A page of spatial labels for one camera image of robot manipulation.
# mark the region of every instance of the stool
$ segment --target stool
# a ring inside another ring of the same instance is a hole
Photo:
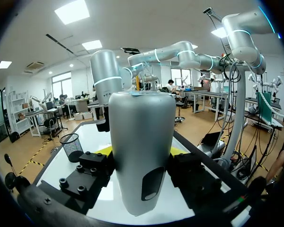
[[[181,113],[181,108],[184,106],[184,103],[182,102],[176,102],[176,106],[179,107],[179,115],[178,117],[175,117],[175,123],[179,123],[185,120],[185,117],[181,117],[180,113]]]

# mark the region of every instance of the trash can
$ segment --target trash can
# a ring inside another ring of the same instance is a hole
[[[79,135],[71,133],[60,139],[64,151],[70,162],[79,162],[79,157],[83,155],[83,150],[79,141]]]

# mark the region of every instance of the cardboard box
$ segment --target cardboard box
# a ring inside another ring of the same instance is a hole
[[[28,108],[28,103],[23,103],[22,104],[22,109]]]

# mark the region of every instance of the ceiling light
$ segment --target ceiling light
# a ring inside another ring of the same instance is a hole
[[[95,40],[95,41],[83,43],[82,46],[87,51],[102,48],[102,44],[101,44],[100,40]]]
[[[11,61],[1,61],[0,62],[0,69],[7,69],[11,64]]]
[[[65,25],[89,17],[89,10],[84,0],[68,3],[56,9],[55,13]]]
[[[225,38],[227,36],[224,27],[220,27],[217,30],[212,31],[212,34],[219,37],[220,39]]]

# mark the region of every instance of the green panel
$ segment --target green panel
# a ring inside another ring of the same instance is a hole
[[[258,102],[259,102],[259,116],[266,122],[271,123],[272,122],[272,112],[268,108],[268,106],[265,104],[264,100],[262,100],[262,96],[260,94],[258,96]],[[267,100],[267,102],[271,105],[271,94],[270,93],[263,93],[263,96]]]

